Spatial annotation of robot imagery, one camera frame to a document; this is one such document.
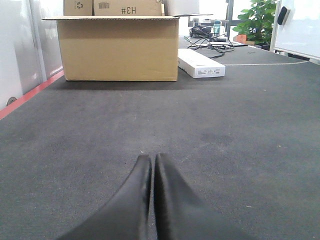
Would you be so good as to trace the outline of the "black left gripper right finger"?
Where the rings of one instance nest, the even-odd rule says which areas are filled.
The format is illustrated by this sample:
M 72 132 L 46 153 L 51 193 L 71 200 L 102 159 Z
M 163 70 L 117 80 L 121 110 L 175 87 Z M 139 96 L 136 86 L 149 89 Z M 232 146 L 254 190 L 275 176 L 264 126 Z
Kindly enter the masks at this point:
M 153 197 L 160 240 L 254 239 L 206 205 L 165 153 L 155 158 Z

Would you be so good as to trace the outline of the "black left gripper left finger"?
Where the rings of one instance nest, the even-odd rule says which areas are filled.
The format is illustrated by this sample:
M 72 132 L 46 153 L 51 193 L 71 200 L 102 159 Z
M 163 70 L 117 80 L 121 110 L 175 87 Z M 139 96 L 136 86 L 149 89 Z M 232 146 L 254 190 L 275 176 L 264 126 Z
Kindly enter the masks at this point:
M 146 240 L 152 162 L 139 155 L 129 176 L 97 212 L 59 237 L 60 240 Z

